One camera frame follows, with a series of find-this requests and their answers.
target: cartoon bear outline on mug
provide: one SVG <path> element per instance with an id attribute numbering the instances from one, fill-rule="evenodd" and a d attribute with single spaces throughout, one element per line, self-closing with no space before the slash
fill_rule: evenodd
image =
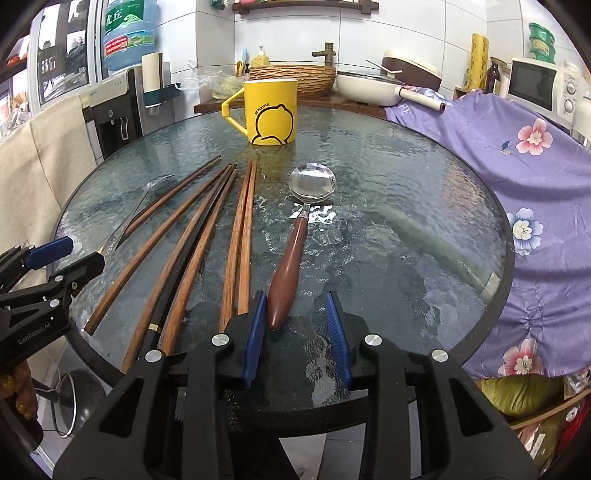
<path id="1" fill-rule="evenodd" d="M 266 135 L 263 137 L 264 132 L 261 133 L 260 125 L 259 125 L 259 121 L 261 120 L 261 116 L 265 112 L 269 112 L 271 110 L 281 110 L 281 109 L 284 110 L 285 112 L 289 113 L 289 116 L 291 119 L 291 128 L 290 128 L 289 134 L 285 137 L 284 140 L 281 138 L 278 138 L 276 135 Z M 252 139 L 252 143 L 254 143 L 256 140 L 265 141 L 265 140 L 270 140 L 271 138 L 274 138 L 277 141 L 277 145 L 287 144 L 287 141 L 290 139 L 290 137 L 294 131 L 294 115 L 283 103 L 280 103 L 279 105 L 276 105 L 276 106 L 268 106 L 268 107 L 262 109 L 260 112 L 257 112 L 256 121 L 255 121 L 255 128 L 256 128 L 256 136 L 255 136 L 255 138 Z"/>

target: purple cloth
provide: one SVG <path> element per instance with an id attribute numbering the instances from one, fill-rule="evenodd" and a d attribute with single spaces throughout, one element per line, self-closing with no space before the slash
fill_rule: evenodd
<path id="1" fill-rule="evenodd" d="M 474 168 L 511 224 L 511 293 L 491 334 L 465 363 L 468 373 L 558 376 L 591 365 L 591 153 L 536 113 L 493 94 L 470 93 L 449 102 L 443 114 L 408 102 L 387 115 Z"/>

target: white microwave oven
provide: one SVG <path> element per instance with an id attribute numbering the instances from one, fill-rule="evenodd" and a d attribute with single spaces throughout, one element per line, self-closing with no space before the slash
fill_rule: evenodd
<path id="1" fill-rule="evenodd" d="M 574 110 L 587 93 L 587 83 L 575 65 L 533 59 L 513 59 L 507 99 L 570 130 Z"/>

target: glass tabletop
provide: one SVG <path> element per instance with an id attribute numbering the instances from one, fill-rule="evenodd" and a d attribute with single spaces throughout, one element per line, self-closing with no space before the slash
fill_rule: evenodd
<path id="1" fill-rule="evenodd" d="M 242 111 L 233 115 L 243 119 Z M 99 249 L 154 177 L 173 174 L 179 180 L 217 155 L 222 155 L 222 165 L 237 163 L 239 176 L 187 305 L 177 345 L 183 352 L 217 333 L 233 217 L 248 160 L 257 160 L 259 167 L 252 295 L 268 290 L 300 208 L 289 196 L 289 174 L 306 162 L 329 166 L 337 178 L 336 193 L 332 205 L 311 213 L 288 321 L 280 330 L 266 332 L 251 389 L 230 399 L 258 411 L 306 410 L 350 398 L 336 378 L 323 311 L 327 292 L 336 291 L 346 312 L 364 317 L 371 332 L 400 348 L 449 350 L 469 336 L 473 352 L 492 327 L 473 334 L 487 303 L 499 281 L 511 281 L 503 278 L 504 213 L 453 153 L 414 131 L 358 113 L 302 106 L 298 126 L 296 142 L 280 147 L 248 144 L 219 113 L 143 137 L 89 176 L 65 208 L 56 232 L 56 237 L 74 240 L 73 255 L 54 266 L 59 268 Z M 212 174 L 170 200 L 111 255 L 102 276 L 72 304 L 70 315 L 80 329 L 125 264 Z M 149 194 L 146 202 L 154 198 Z M 121 365 L 145 299 L 197 205 L 149 254 L 95 335 L 81 333 L 114 366 Z"/>

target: pink flower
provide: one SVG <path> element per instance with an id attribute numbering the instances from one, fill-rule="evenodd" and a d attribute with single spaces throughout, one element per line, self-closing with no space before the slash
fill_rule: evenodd
<path id="1" fill-rule="evenodd" d="M 533 338 L 526 338 L 517 348 L 512 346 L 503 355 L 504 365 L 501 365 L 498 374 L 507 375 L 528 375 L 542 374 L 544 362 L 541 357 L 536 356 L 537 343 Z"/>
<path id="2" fill-rule="evenodd" d="M 526 125 L 517 134 L 517 138 L 523 140 L 517 144 L 519 153 L 529 152 L 531 155 L 541 155 L 544 148 L 550 148 L 552 145 L 552 135 L 546 131 L 546 122 L 537 118 L 534 126 Z"/>

